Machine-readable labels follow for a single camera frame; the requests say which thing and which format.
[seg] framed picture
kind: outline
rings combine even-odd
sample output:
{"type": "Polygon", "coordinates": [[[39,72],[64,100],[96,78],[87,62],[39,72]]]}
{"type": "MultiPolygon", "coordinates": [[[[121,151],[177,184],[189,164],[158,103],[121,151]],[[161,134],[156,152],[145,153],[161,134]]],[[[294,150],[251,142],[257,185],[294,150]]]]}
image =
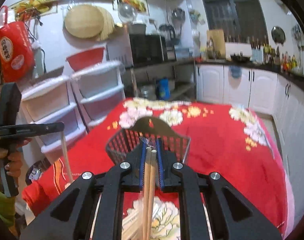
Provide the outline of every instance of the framed picture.
{"type": "Polygon", "coordinates": [[[112,3],[113,10],[117,11],[117,7],[119,4],[127,3],[132,5],[140,14],[144,15],[150,15],[149,8],[148,8],[148,1],[147,0],[115,0],[115,2],[112,3]]]}
{"type": "Polygon", "coordinates": [[[17,21],[27,21],[30,19],[31,14],[25,13],[26,9],[35,8],[41,15],[47,15],[58,12],[57,3],[46,3],[52,0],[22,0],[9,6],[10,9],[14,10],[17,21]]]}

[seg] kitchen countertop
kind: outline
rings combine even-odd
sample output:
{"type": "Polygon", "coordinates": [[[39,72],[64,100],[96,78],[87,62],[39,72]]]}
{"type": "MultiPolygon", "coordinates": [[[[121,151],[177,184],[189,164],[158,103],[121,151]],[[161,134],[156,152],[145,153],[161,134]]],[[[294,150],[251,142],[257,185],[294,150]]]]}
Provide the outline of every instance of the kitchen countertop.
{"type": "MultiPolygon", "coordinates": [[[[193,58],[186,58],[186,59],[179,59],[177,61],[170,61],[170,62],[164,62],[160,64],[155,65],[148,65],[140,68],[134,68],[136,72],[140,71],[146,71],[146,68],[155,68],[155,67],[165,67],[165,66],[175,66],[175,65],[184,65],[184,64],[193,64],[194,59],[193,58]]],[[[277,73],[281,75],[282,77],[286,78],[289,82],[292,82],[297,87],[299,87],[301,90],[304,91],[304,81],[294,78],[293,76],[290,76],[288,73],[281,73],[279,68],[272,68],[271,65],[268,64],[255,64],[253,62],[247,62],[247,63],[239,63],[229,60],[208,60],[208,61],[201,61],[196,62],[198,65],[233,65],[233,66],[239,66],[239,67],[245,67],[245,68],[251,68],[251,69],[258,69],[258,70],[265,70],[277,73]]]]}
{"type": "Polygon", "coordinates": [[[304,81],[294,78],[293,76],[289,75],[287,72],[282,73],[280,70],[277,70],[276,68],[272,68],[272,66],[268,65],[268,64],[262,65],[262,64],[254,64],[252,62],[238,63],[238,62],[233,62],[233,61],[228,61],[228,60],[226,60],[226,61],[222,61],[222,60],[202,61],[202,62],[198,62],[197,64],[200,64],[200,65],[233,65],[233,66],[274,72],[274,73],[277,73],[277,74],[281,75],[282,77],[286,78],[289,82],[292,82],[294,85],[296,85],[297,87],[299,87],[301,90],[304,91],[304,81]]]}

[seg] green sleeve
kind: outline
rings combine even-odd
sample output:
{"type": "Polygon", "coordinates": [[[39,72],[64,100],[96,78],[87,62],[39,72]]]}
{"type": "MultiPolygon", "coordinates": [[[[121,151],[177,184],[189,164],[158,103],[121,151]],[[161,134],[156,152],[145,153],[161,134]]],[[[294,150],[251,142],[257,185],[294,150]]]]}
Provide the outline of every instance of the green sleeve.
{"type": "Polygon", "coordinates": [[[16,197],[7,198],[0,192],[0,218],[6,223],[7,227],[14,225],[14,215],[16,197]]]}

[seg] stainless steel bowl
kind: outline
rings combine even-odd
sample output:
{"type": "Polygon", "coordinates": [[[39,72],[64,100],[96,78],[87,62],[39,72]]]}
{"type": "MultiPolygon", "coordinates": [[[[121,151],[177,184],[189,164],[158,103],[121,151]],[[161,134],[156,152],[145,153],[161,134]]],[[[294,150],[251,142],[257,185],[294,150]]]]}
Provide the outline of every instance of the stainless steel bowl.
{"type": "Polygon", "coordinates": [[[142,98],[156,100],[155,85],[144,85],[138,87],[139,96],[142,98]]]}

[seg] metal screw cap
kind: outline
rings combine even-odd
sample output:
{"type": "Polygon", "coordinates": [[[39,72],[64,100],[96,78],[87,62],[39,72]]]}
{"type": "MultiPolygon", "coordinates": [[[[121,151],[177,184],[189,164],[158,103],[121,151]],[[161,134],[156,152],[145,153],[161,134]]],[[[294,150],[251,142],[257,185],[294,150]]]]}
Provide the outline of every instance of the metal screw cap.
{"type": "Polygon", "coordinates": [[[218,172],[213,172],[211,173],[211,178],[212,179],[219,179],[221,176],[218,172]]]}
{"type": "Polygon", "coordinates": [[[120,164],[120,167],[121,167],[122,169],[127,169],[128,167],[130,167],[130,164],[127,163],[127,162],[124,162],[124,163],[121,163],[121,164],[120,164]]]}
{"type": "Polygon", "coordinates": [[[174,163],[173,168],[179,170],[179,169],[183,168],[183,164],[182,163],[174,163]]]}
{"type": "Polygon", "coordinates": [[[83,179],[90,179],[91,177],[92,177],[92,173],[88,171],[82,174],[83,179]]]}

